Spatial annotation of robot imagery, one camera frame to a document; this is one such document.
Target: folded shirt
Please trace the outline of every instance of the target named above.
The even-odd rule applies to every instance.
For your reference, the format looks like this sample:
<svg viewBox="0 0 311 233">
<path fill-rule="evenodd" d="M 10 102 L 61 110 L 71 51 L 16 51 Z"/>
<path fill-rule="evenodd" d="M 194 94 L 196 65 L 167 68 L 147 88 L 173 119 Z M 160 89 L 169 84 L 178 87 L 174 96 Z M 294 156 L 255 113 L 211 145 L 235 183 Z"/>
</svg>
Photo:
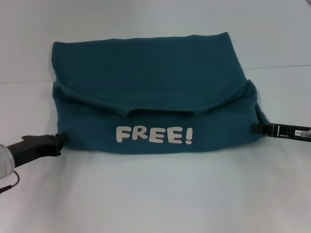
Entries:
<svg viewBox="0 0 311 233">
<path fill-rule="evenodd" d="M 53 98 L 67 147 L 201 152 L 263 137 L 268 120 L 228 33 L 55 42 Z"/>
</svg>

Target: label sticker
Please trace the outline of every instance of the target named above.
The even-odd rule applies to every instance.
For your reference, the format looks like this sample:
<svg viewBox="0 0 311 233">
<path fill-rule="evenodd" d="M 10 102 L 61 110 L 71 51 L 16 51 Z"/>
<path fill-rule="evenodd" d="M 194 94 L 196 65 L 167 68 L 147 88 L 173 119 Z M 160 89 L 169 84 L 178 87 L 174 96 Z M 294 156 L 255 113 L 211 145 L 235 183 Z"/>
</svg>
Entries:
<svg viewBox="0 0 311 233">
<path fill-rule="evenodd" d="M 302 132 L 305 132 L 305 131 L 302 131 L 302 130 L 296 130 L 296 131 L 295 131 L 295 136 L 300 136 L 300 134 L 301 134 Z"/>
</svg>

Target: white backdrop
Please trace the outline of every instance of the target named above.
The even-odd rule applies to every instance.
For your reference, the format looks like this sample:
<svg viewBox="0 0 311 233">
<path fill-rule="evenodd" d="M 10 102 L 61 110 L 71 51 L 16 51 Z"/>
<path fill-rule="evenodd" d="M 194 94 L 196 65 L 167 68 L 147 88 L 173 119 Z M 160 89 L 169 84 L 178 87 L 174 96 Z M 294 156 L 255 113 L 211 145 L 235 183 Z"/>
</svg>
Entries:
<svg viewBox="0 0 311 233">
<path fill-rule="evenodd" d="M 311 126 L 310 22 L 304 0 L 0 0 L 0 142 L 57 132 L 54 41 L 225 31 L 269 120 Z M 0 195 L 0 233 L 311 229 L 307 142 L 169 155 L 63 150 L 17 171 L 20 184 Z"/>
</svg>

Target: white lettering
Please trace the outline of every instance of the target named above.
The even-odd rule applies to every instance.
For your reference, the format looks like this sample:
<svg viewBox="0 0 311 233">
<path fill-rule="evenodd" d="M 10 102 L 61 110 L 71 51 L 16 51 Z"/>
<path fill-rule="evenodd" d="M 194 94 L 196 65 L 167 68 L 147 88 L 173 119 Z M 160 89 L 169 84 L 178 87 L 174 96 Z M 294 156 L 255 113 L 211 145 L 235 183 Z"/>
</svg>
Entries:
<svg viewBox="0 0 311 233">
<path fill-rule="evenodd" d="M 129 133 L 123 133 L 123 131 L 131 132 L 132 128 L 128 126 L 117 127 L 117 142 L 122 142 L 122 138 L 128 138 L 131 135 Z"/>
<path fill-rule="evenodd" d="M 183 135 L 179 133 L 174 133 L 174 131 L 183 131 L 183 128 L 181 127 L 170 127 L 167 128 L 167 137 L 169 140 L 169 143 L 177 143 L 177 144 L 182 144 L 182 140 L 175 140 L 175 138 L 181 138 Z"/>
<path fill-rule="evenodd" d="M 139 125 L 139 126 L 135 126 L 133 128 L 133 135 L 132 135 L 132 139 L 133 140 L 137 140 L 138 136 L 143 138 L 143 139 L 147 139 L 148 136 L 145 135 L 145 132 L 147 132 L 147 128 L 142 126 L 142 125 Z"/>
<path fill-rule="evenodd" d="M 163 128 L 151 128 L 150 129 L 150 135 L 149 135 L 149 142 L 156 142 L 156 143 L 162 143 L 163 142 L 162 139 L 157 139 L 157 137 L 164 138 L 164 135 L 157 134 L 157 132 L 164 133 L 165 129 L 163 129 Z"/>
</svg>

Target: teal t-shirt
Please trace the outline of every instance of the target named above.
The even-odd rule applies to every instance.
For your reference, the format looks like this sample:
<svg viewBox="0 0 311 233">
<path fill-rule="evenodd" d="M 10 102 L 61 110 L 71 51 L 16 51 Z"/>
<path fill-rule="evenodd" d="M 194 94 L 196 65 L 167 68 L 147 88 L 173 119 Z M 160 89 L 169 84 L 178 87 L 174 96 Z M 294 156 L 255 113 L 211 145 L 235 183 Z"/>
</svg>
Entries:
<svg viewBox="0 0 311 233">
<path fill-rule="evenodd" d="M 211 151 L 268 123 L 228 33 L 55 42 L 53 97 L 67 147 L 114 153 Z"/>
</svg>

